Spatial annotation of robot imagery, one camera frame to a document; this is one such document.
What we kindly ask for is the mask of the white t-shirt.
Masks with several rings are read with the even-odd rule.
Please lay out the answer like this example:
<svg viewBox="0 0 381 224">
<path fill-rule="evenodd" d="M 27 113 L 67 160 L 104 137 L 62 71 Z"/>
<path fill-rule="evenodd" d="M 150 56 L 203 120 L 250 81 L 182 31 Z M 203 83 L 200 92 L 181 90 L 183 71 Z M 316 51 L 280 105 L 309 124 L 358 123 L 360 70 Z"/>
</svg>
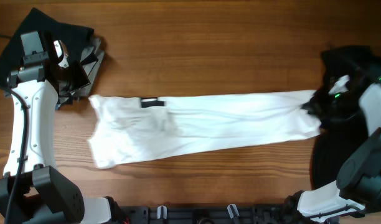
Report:
<svg viewBox="0 0 381 224">
<path fill-rule="evenodd" d="M 298 141 L 319 134 L 302 109 L 311 90 L 152 99 L 93 95 L 97 123 L 89 139 L 95 165 Z"/>
</svg>

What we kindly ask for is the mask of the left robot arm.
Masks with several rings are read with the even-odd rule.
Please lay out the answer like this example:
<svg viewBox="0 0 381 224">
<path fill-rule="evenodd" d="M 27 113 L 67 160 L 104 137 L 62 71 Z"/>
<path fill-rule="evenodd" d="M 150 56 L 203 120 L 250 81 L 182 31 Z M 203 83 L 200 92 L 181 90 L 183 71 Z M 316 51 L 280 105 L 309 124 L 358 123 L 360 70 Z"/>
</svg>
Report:
<svg viewBox="0 0 381 224">
<path fill-rule="evenodd" d="M 12 96 L 12 142 L 0 179 L 5 223 L 115 223 L 121 210 L 108 197 L 86 198 L 56 167 L 53 147 L 60 66 L 65 57 L 49 33 L 20 36 L 24 57 L 3 91 Z"/>
</svg>

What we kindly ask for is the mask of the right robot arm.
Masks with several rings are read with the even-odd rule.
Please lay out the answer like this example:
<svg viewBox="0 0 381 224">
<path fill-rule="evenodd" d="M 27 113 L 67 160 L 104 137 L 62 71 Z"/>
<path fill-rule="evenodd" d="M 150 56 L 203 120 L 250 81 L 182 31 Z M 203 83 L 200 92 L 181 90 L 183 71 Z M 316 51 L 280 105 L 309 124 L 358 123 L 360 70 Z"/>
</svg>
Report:
<svg viewBox="0 0 381 224">
<path fill-rule="evenodd" d="M 381 212 L 381 65 L 364 72 L 372 84 L 359 99 L 367 140 L 343 163 L 335 181 L 288 197 L 283 223 L 335 223 L 339 217 Z"/>
</svg>

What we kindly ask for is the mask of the black unfolded garment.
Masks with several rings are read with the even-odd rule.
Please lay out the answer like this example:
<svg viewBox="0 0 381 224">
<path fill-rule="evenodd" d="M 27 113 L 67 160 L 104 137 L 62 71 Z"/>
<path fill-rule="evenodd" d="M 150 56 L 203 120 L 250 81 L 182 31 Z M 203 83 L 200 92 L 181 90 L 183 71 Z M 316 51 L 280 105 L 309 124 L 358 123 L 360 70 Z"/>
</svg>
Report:
<svg viewBox="0 0 381 224">
<path fill-rule="evenodd" d="M 373 83 L 365 73 L 371 65 L 381 66 L 381 56 L 374 55 L 368 45 L 345 45 L 325 50 L 321 52 L 321 59 L 325 71 L 318 90 L 329 92 L 340 77 L 348 75 L 350 81 L 346 87 L 349 91 L 345 93 L 357 96 L 358 102 L 363 92 Z M 343 163 L 368 138 L 363 112 L 362 119 L 351 126 L 322 129 L 324 132 L 316 139 L 313 149 L 311 183 L 314 189 L 334 181 Z"/>
</svg>

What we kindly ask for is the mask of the black folded shirt on stack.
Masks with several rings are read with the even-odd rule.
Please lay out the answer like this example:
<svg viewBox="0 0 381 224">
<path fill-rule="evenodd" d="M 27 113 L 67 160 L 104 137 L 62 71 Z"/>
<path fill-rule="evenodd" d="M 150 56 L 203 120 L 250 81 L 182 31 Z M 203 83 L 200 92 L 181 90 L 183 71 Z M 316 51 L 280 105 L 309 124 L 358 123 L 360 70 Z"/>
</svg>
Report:
<svg viewBox="0 0 381 224">
<path fill-rule="evenodd" d="M 67 47 L 69 63 L 81 59 L 82 51 L 85 47 L 91 45 L 90 38 L 94 33 L 94 30 L 90 27 L 58 22 L 37 8 L 32 8 L 0 55 L 1 86 L 7 85 L 8 73 L 12 67 L 19 65 L 20 59 L 24 56 L 21 34 L 35 30 L 50 32 L 53 37 L 61 40 Z"/>
</svg>

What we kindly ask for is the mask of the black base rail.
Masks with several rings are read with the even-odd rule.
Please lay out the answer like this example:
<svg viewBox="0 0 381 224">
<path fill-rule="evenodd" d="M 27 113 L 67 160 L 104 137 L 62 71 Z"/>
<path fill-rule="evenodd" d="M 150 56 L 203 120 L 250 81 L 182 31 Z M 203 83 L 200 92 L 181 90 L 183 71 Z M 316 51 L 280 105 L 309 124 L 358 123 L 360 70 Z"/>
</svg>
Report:
<svg viewBox="0 0 381 224">
<path fill-rule="evenodd" d="M 299 223 L 279 204 L 239 207 L 122 207 L 125 223 L 136 224 L 284 224 Z"/>
</svg>

